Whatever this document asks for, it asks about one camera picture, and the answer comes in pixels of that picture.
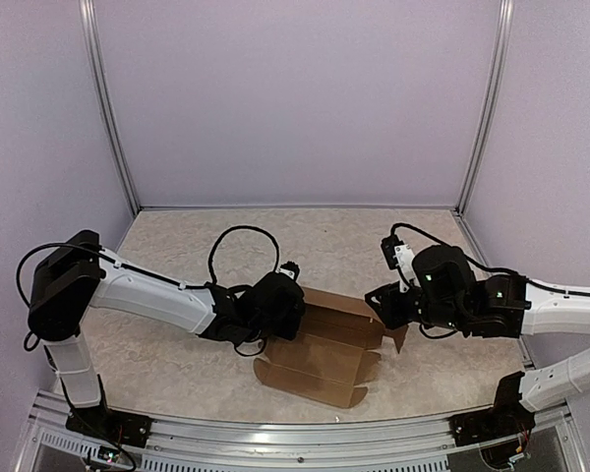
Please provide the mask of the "brown cardboard box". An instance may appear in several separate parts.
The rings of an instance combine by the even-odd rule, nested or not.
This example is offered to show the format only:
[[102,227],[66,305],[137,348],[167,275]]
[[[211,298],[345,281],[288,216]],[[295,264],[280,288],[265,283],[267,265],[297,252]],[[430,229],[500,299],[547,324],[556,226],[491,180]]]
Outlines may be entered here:
[[337,408],[357,406],[377,378],[383,340],[403,347],[408,328],[390,329],[362,299],[304,289],[306,313],[292,340],[271,339],[253,369],[261,384]]

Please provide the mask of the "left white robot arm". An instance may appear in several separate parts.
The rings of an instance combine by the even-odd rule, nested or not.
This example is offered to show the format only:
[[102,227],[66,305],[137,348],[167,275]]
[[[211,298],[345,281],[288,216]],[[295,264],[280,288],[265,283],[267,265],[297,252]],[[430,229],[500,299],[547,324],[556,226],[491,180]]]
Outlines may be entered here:
[[102,247],[99,236],[82,230],[45,251],[32,277],[29,335],[42,344],[81,423],[100,438],[118,427],[106,406],[104,388],[92,365],[81,324],[90,308],[109,309],[173,325],[197,337],[234,347],[276,336],[295,338],[305,314],[299,267],[275,262],[253,285],[225,287],[211,269],[203,284],[193,284],[134,265]]

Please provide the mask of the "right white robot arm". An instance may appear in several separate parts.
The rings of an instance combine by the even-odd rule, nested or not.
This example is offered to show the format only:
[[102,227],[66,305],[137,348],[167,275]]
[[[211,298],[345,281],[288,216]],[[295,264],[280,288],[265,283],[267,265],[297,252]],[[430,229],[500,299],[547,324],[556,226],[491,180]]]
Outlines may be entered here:
[[[416,324],[446,335],[519,338],[544,334],[590,335],[590,288],[551,284],[512,269],[485,267],[460,248],[432,245],[414,253],[403,241],[382,242],[387,266],[399,279],[365,296],[383,324]],[[502,379],[483,426],[506,435],[525,414],[536,413],[590,389],[590,348],[545,368]]]

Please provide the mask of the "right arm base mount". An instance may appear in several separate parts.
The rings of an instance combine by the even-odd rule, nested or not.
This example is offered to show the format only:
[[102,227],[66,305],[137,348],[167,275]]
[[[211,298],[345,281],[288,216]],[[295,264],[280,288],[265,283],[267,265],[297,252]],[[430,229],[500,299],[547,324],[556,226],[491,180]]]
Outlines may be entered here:
[[490,407],[459,413],[448,419],[456,446],[529,432],[536,426],[535,414],[521,403],[519,388],[523,375],[517,372],[502,378]]

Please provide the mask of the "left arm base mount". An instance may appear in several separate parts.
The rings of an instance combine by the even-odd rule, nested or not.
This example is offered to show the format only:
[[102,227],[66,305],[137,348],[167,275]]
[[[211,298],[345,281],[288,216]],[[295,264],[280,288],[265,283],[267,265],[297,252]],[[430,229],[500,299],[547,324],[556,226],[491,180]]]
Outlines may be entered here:
[[66,428],[110,443],[145,448],[152,422],[149,416],[137,413],[78,408],[70,412]]

